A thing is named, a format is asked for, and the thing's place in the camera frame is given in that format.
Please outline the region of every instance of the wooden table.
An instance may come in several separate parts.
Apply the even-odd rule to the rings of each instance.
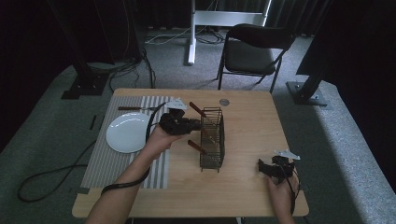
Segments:
[[[180,97],[184,104],[220,106],[225,126],[225,159],[217,170],[199,166],[199,152],[187,141],[199,143],[199,132],[176,141],[170,149],[167,189],[141,189],[130,217],[272,217],[274,215],[258,159],[271,163],[274,150],[288,149],[272,96],[267,91],[205,91],[118,89],[115,96]],[[220,99],[229,100],[226,106]],[[199,119],[192,108],[185,118]],[[101,189],[90,189],[76,198],[73,215],[86,217]],[[301,191],[294,211],[308,214]]]

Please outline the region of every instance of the small round object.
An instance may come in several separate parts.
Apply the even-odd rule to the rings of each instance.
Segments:
[[[229,104],[230,104],[230,101],[227,100],[227,99],[221,99],[221,100],[220,100],[220,104],[226,106],[226,105],[229,105]]]

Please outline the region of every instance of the white plate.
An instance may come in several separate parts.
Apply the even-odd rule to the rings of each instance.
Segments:
[[[128,113],[119,116],[107,128],[107,143],[118,152],[136,152],[146,144],[148,124],[149,116],[146,114]]]

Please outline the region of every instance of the black chair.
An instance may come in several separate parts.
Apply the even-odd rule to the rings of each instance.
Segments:
[[[274,75],[270,92],[276,84],[282,57],[295,40],[298,22],[304,12],[306,0],[275,0],[270,7],[271,26],[237,24],[226,35],[219,63],[218,90],[223,74],[261,77],[259,84]],[[279,49],[274,57],[273,49]]]

